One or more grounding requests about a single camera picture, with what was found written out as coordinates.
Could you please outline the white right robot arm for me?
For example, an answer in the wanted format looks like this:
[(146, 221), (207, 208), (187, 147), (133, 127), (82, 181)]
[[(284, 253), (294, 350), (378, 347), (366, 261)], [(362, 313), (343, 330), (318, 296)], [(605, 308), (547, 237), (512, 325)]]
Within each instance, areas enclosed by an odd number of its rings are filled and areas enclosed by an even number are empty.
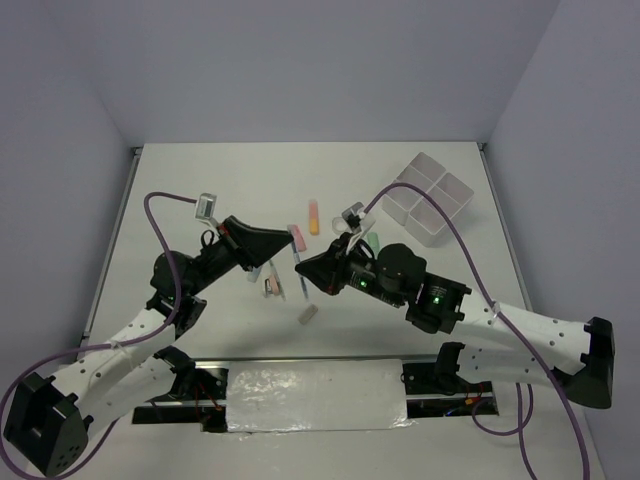
[(432, 274), (425, 259), (404, 244), (383, 247), (377, 257), (349, 237), (300, 261), (296, 272), (335, 296), (351, 287), (395, 308), (428, 334), (449, 334), (441, 345), (436, 383), (457, 391), (485, 381), (559, 386), (578, 405), (612, 405), (615, 345), (610, 321), (563, 321), (508, 304), (489, 304), (469, 286)]

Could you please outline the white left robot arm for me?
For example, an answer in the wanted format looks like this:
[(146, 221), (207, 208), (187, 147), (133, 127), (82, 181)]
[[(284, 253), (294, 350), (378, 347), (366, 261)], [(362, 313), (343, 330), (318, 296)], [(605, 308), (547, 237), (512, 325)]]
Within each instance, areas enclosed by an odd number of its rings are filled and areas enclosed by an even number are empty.
[(195, 257), (165, 248), (153, 266), (153, 296), (120, 331), (71, 350), (74, 363), (47, 377), (31, 367), (14, 381), (1, 401), (9, 411), (5, 440), (40, 476), (65, 479), (88, 462), (90, 439), (140, 403), (166, 393), (189, 396), (198, 370), (174, 344), (207, 305), (199, 293), (235, 267), (262, 266), (292, 240), (286, 230), (230, 216), (202, 234)]

